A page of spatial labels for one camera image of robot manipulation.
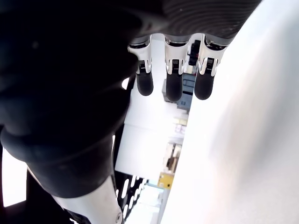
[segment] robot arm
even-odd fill
[[[210,34],[200,47],[196,86],[211,85],[223,47],[260,0],[174,0],[150,5],[139,0],[113,5],[88,1],[59,6],[56,1],[32,2],[1,5],[5,21],[0,33],[1,143],[27,163],[40,185],[76,221],[120,224],[124,220],[111,179],[111,147],[129,103],[121,82],[137,73],[140,93],[152,92],[151,84],[142,84],[152,83],[151,40],[134,38],[166,34],[167,84],[175,89],[167,92],[176,100],[189,41],[177,37]],[[109,12],[114,20],[102,12]],[[121,72],[104,70],[116,66]]]

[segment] white surface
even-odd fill
[[[142,96],[135,82],[125,119],[115,170],[158,180],[174,117],[187,118],[176,104],[166,103],[162,86],[166,78],[164,42],[152,40],[153,93]]]
[[[2,156],[2,190],[4,207],[26,200],[27,165],[12,157],[6,149]]]
[[[61,207],[87,217],[91,224],[120,224],[122,221],[111,177],[95,191],[82,197],[53,198]]]
[[[262,1],[193,98],[163,224],[299,223],[298,11]]]

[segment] black rubber sleeve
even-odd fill
[[[154,90],[153,76],[150,73],[136,74],[137,88],[141,95],[149,96]]]
[[[183,94],[183,75],[176,73],[168,74],[166,77],[166,96],[172,102],[181,99]]]
[[[127,44],[140,20],[110,8],[123,18],[115,29],[100,6],[28,5],[0,14],[1,143],[58,197],[88,194],[111,175],[112,135],[129,104],[121,83],[137,69]],[[111,73],[116,50],[122,69]]]
[[[195,85],[194,85],[194,94],[198,99],[206,100],[208,99],[213,90],[214,76],[208,74],[200,74],[197,72]]]

